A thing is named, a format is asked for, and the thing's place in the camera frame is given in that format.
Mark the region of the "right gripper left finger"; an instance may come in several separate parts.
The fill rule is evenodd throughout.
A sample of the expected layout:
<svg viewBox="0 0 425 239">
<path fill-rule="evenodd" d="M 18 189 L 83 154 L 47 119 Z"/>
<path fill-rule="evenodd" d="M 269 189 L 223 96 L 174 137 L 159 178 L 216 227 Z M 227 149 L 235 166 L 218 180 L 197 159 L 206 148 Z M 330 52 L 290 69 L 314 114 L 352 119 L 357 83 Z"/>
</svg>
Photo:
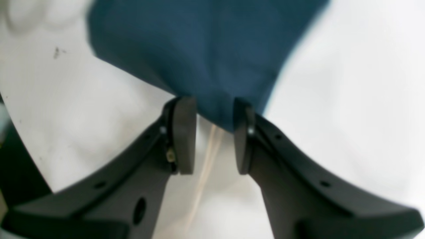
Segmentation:
<svg viewBox="0 0 425 239">
<path fill-rule="evenodd" d="M 172 175 L 195 166 L 197 101 L 176 97 L 122 153 L 84 180 L 10 209 L 1 224 L 27 239 L 150 239 Z"/>
</svg>

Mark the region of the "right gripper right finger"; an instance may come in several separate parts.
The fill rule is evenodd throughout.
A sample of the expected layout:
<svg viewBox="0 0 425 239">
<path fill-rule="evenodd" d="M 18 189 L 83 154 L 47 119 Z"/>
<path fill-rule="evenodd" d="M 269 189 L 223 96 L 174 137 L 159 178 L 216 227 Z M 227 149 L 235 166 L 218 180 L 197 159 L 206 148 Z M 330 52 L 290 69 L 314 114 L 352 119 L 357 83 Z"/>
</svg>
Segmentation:
<svg viewBox="0 0 425 239">
<path fill-rule="evenodd" d="M 276 239 L 412 239 L 418 210 L 366 192 L 324 169 L 249 102 L 233 106 L 238 171 L 260 187 Z"/>
</svg>

